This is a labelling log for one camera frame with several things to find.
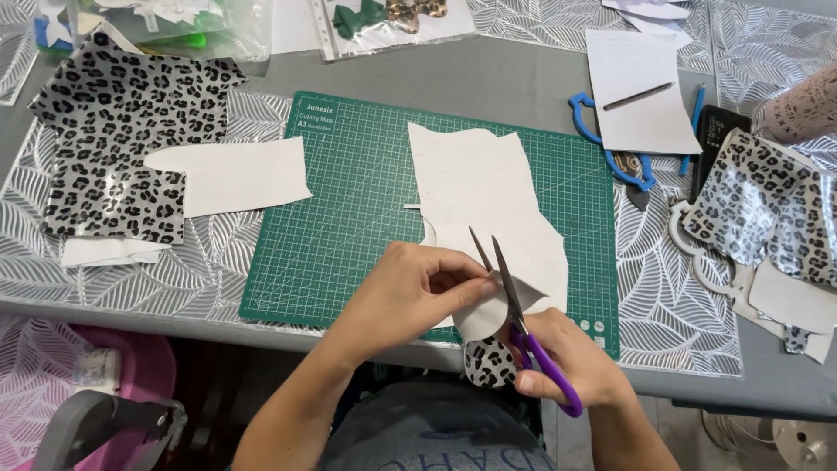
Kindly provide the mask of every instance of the green cutting mat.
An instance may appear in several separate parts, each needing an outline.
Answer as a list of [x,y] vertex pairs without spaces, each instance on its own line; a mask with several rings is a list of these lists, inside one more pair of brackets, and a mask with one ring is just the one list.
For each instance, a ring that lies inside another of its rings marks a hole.
[[[285,137],[305,142],[313,198],[268,208],[239,315],[327,327],[389,241],[424,238],[407,123],[437,132],[517,132],[541,212],[564,236],[568,315],[617,359],[613,177],[581,137],[298,92]],[[425,339],[460,341],[454,328]]]

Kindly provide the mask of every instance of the fingernail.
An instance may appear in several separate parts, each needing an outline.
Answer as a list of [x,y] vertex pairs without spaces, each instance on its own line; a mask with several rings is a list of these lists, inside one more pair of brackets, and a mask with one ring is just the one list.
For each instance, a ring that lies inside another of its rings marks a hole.
[[521,376],[521,384],[518,386],[518,390],[523,393],[531,392],[532,388],[535,386],[535,381],[531,380],[529,375]]
[[486,278],[485,282],[482,283],[480,290],[482,291],[483,296],[489,296],[497,292],[499,288],[500,287],[497,286],[497,282],[491,278]]

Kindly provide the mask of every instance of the pen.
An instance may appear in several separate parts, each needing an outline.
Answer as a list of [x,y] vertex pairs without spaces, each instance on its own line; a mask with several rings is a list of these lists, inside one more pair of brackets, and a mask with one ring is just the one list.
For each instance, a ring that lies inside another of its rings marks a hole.
[[668,90],[674,84],[675,84],[675,82],[669,82],[667,84],[658,85],[658,86],[656,86],[652,89],[646,90],[646,91],[641,91],[640,93],[637,93],[636,95],[631,95],[628,98],[623,98],[622,100],[617,100],[617,101],[614,101],[613,103],[609,103],[609,104],[603,106],[602,110],[610,111],[610,110],[613,110],[614,108],[619,108],[620,106],[627,105],[629,103],[633,103],[634,101],[642,100],[646,96],[652,96],[654,93],[660,93],[663,90]]
[[[691,130],[697,134],[697,122],[701,118],[701,108],[703,108],[703,96],[706,94],[706,84],[701,84],[697,89],[697,98],[695,99],[695,111],[691,113]],[[689,169],[689,159],[691,156],[683,157],[683,162],[680,163],[680,176],[686,175],[686,170]]]

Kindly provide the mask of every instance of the person's right hand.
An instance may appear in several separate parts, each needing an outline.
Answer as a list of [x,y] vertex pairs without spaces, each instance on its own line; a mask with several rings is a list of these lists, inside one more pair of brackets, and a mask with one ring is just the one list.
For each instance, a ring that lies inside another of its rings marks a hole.
[[[585,407],[618,406],[635,398],[634,389],[622,370],[564,313],[549,308],[523,318],[526,329],[535,334],[538,343],[573,385]],[[510,349],[516,358],[520,358],[520,352],[514,346]],[[515,388],[524,396],[567,404],[558,386],[538,371],[519,370]]]

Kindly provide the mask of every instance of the table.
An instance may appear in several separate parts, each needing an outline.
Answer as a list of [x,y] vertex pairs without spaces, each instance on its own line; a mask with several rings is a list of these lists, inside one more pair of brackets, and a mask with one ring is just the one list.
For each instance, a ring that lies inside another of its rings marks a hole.
[[[830,14],[837,16],[837,8],[827,6],[827,2],[812,3],[808,11],[829,14],[829,10],[834,10]],[[31,122],[32,115],[25,107],[28,98],[37,93],[54,65],[54,61],[49,63],[40,57],[16,106],[0,108],[0,174],[7,174],[11,168]],[[244,72],[251,77],[245,90],[283,96],[292,96],[297,90],[317,91],[567,133],[575,133],[567,112],[567,97],[591,91],[584,54],[482,37],[401,49],[333,65],[323,65],[317,53],[275,56],[266,67],[245,65]],[[680,73],[679,86],[687,97],[689,110],[694,90],[701,82],[707,84],[706,103],[715,103],[711,77]],[[246,324],[143,318],[102,310],[0,304],[5,313],[271,349],[307,351],[320,336],[315,330],[290,327],[261,329]],[[779,342],[756,325],[740,320],[738,328],[744,361],[741,380],[625,371],[643,395],[779,411],[798,417],[837,417],[837,351],[831,352],[829,363],[816,365],[807,357],[784,354]],[[417,342],[388,351],[377,360],[460,370],[461,355],[456,348]]]

